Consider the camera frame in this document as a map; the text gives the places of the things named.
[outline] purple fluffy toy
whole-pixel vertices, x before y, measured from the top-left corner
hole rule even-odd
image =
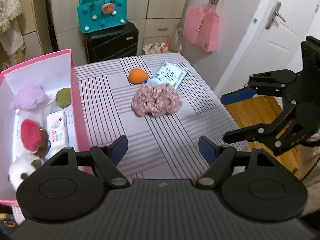
[[[40,85],[30,84],[21,89],[9,106],[10,110],[32,110],[45,99],[45,93]]]

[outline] wet wipes package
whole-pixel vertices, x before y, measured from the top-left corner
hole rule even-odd
[[[151,79],[148,79],[146,83],[150,83],[152,86],[169,83],[175,90],[177,90],[187,74],[188,72],[184,69],[164,61],[157,73]]]

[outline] drawer handle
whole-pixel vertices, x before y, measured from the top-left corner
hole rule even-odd
[[[165,27],[165,28],[158,28],[158,31],[162,32],[162,31],[167,31],[168,30],[168,27]]]

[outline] striped tablecloth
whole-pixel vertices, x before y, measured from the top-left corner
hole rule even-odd
[[[140,85],[129,83],[129,71],[141,68],[151,77],[164,60],[188,71],[178,89],[183,106],[172,115],[137,117],[131,102]],[[222,135],[226,131],[238,128],[213,91],[179,53],[126,57],[75,70],[89,142],[91,146],[110,144],[126,135],[129,149],[118,168],[130,181],[195,179],[208,168],[198,150],[199,137],[205,135],[220,145],[224,144]],[[234,146],[246,150],[247,144]]]

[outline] suitcase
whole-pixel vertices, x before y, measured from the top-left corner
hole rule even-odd
[[[137,27],[126,25],[84,34],[84,48],[88,63],[137,55]]]

